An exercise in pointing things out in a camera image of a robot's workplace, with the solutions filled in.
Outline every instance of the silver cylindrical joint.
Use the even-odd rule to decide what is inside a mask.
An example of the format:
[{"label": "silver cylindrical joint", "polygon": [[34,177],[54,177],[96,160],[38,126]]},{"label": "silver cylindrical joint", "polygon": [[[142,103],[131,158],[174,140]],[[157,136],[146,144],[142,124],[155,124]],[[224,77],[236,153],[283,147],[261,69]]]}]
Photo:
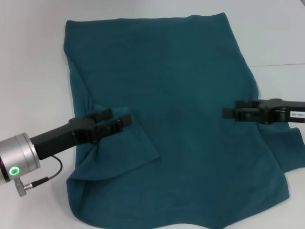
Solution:
[{"label": "silver cylindrical joint", "polygon": [[39,159],[26,133],[0,142],[0,185],[37,168]]}]

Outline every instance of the teal t-shirt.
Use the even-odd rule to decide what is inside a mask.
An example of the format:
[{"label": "teal t-shirt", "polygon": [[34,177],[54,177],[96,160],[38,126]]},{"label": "teal t-shirt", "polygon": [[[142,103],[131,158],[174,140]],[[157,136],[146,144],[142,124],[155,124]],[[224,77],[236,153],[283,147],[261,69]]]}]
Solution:
[{"label": "teal t-shirt", "polygon": [[68,21],[64,50],[75,116],[111,108],[133,121],[77,147],[67,186],[81,221],[222,229],[289,198],[284,172],[305,165],[299,130],[222,119],[258,97],[224,13]]}]

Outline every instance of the white surface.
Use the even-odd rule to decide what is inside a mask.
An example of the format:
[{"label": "white surface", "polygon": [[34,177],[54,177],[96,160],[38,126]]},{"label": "white surface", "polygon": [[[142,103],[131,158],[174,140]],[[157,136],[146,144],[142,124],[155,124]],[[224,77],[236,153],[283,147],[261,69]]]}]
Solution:
[{"label": "white surface", "polygon": [[[225,12],[249,66],[305,63],[305,7],[299,0],[0,0],[0,139],[35,136],[73,116],[68,66],[62,50],[66,20],[185,17]],[[263,98],[305,101],[305,66],[251,68]],[[305,136],[305,126],[301,126]],[[0,187],[4,229],[89,229],[70,212],[65,180],[73,149],[60,153],[64,171],[19,198]],[[24,182],[52,175],[46,159]],[[305,170],[287,174],[291,198],[228,229],[305,228]],[[201,228],[172,225],[167,229]]]}]

